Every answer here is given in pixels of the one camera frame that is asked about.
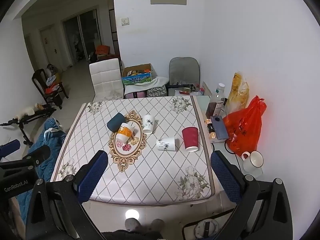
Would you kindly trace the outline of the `white paper cup sideways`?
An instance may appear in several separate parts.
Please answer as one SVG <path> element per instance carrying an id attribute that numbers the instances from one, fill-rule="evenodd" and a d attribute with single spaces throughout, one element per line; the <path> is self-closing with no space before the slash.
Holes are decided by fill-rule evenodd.
<path id="1" fill-rule="evenodd" d="M 157 140 L 156 148 L 159 151 L 176 151 L 175 138 L 162 138 Z"/>

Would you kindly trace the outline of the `orange and white paper cup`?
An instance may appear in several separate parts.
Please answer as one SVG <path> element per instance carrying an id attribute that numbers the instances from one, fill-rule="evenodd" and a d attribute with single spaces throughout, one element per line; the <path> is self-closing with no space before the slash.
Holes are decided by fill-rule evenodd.
<path id="1" fill-rule="evenodd" d="M 131 138 L 133 131 L 134 127 L 132 125 L 123 122 L 116 133 L 116 140 L 122 143 L 127 143 L 127 141 Z"/>

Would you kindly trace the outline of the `red paper cup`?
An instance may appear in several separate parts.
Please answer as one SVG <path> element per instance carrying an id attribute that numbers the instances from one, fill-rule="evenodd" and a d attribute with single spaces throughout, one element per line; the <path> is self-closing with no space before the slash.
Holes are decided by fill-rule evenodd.
<path id="1" fill-rule="evenodd" d="M 196 152 L 199 149 L 198 128 L 189 126 L 182 129 L 183 142 L 185 150 L 188 152 Z"/>

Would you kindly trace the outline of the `white cup with ink print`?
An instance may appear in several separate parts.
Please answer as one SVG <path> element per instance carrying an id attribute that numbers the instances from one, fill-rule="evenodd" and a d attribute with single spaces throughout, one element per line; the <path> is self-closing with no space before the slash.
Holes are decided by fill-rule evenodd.
<path id="1" fill-rule="evenodd" d="M 152 134 L 155 124 L 155 118 L 152 115 L 143 116 L 143 133 Z"/>

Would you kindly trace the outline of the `white enamel mug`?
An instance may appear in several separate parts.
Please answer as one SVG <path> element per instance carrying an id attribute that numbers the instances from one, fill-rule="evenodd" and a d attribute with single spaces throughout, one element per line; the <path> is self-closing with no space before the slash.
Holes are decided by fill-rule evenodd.
<path id="1" fill-rule="evenodd" d="M 241 155 L 241 158 L 244 170 L 249 173 L 261 168 L 264 164 L 263 156 L 258 151 L 253 151 L 251 153 L 244 152 Z"/>

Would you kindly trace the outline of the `white round device on floor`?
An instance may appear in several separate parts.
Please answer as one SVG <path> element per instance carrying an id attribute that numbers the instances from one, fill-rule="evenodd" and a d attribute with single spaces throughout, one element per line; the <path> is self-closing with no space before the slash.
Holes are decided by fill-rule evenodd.
<path id="1" fill-rule="evenodd" d="M 213 237 L 219 231 L 219 224 L 215 219 L 204 219 L 200 221 L 194 229 L 194 235 L 197 239 Z"/>

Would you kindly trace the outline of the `orange red plastic bag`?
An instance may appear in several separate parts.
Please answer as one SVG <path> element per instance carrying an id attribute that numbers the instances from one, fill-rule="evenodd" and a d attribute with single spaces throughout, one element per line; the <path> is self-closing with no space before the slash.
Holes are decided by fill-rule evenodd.
<path id="1" fill-rule="evenodd" d="M 262 115 L 267 109 L 263 98 L 255 96 L 249 105 L 223 118 L 229 138 L 226 144 L 239 157 L 257 150 L 262 127 Z"/>

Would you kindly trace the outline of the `black wooden chair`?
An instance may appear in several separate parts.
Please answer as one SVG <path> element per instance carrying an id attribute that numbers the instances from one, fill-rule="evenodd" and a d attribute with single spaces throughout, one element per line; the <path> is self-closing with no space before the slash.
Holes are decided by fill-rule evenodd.
<path id="1" fill-rule="evenodd" d="M 59 76 L 48 77 L 44 69 L 38 69 L 33 73 L 31 80 L 46 104 L 62 109 L 63 100 L 60 94 L 62 93 L 67 99 L 69 96 Z"/>

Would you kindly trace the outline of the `yellow snack bag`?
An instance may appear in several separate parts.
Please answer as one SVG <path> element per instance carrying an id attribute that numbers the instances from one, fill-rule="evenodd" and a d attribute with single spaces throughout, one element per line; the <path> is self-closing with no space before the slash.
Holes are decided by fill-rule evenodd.
<path id="1" fill-rule="evenodd" d="M 227 114 L 237 112 L 246 107 L 249 96 L 249 85 L 241 72 L 233 76 L 231 91 L 226 102 Z"/>

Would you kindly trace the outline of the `white diamond pattern tablecloth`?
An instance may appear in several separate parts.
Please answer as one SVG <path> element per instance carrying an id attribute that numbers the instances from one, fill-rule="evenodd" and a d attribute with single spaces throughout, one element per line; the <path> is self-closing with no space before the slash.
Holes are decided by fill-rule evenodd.
<path id="1" fill-rule="evenodd" d="M 202 115 L 204 96 L 122 99 L 84 103 L 57 158 L 52 181 L 80 170 L 103 150 L 108 165 L 91 200 L 120 205 L 195 204 L 212 198 L 216 178 L 210 167 L 212 146 Z M 127 143 L 116 140 L 107 123 L 117 113 L 134 127 Z M 152 115 L 152 134 L 143 133 L 143 116 Z M 199 149 L 185 150 L 182 129 L 198 128 Z M 176 151 L 159 151 L 156 142 L 175 138 Z"/>

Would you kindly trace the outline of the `clear bottle with white cap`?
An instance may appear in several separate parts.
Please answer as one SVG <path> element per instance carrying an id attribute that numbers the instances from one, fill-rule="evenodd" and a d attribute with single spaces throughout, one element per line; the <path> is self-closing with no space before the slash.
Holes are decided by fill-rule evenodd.
<path id="1" fill-rule="evenodd" d="M 210 97 L 210 101 L 206 110 L 206 117 L 209 119 L 211 116 L 220 115 L 221 109 L 225 103 L 224 96 L 225 85 L 219 83 L 215 93 Z"/>

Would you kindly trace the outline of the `white padded dining chair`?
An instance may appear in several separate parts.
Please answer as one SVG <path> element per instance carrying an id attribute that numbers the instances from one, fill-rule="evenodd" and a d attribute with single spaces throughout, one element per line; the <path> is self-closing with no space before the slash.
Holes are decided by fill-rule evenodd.
<path id="1" fill-rule="evenodd" d="M 123 99 L 124 86 L 117 58 L 89 64 L 89 71 L 95 92 L 94 102 Z"/>

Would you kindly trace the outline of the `cardboard box with items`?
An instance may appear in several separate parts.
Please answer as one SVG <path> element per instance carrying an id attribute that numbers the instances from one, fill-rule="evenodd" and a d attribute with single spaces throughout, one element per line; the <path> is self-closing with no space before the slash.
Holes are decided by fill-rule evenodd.
<path id="1" fill-rule="evenodd" d="M 121 79 L 125 86 L 150 82 L 152 81 L 151 64 L 126 67 L 123 70 Z"/>

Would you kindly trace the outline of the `grey office chair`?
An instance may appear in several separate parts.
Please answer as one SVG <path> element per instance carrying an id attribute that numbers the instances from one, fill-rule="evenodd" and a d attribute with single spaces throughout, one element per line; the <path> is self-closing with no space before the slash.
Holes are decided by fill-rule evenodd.
<path id="1" fill-rule="evenodd" d="M 168 96 L 184 88 L 191 92 L 198 92 L 200 88 L 200 65 L 193 57 L 175 57 L 169 62 Z"/>

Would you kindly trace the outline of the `white wall switch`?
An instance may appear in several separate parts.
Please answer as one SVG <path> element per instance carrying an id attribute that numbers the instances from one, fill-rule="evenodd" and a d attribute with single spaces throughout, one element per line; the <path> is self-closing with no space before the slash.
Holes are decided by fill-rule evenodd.
<path id="1" fill-rule="evenodd" d="M 127 26 L 130 24 L 130 19 L 127 17 L 127 18 L 122 18 L 121 19 L 121 25 L 122 26 Z"/>

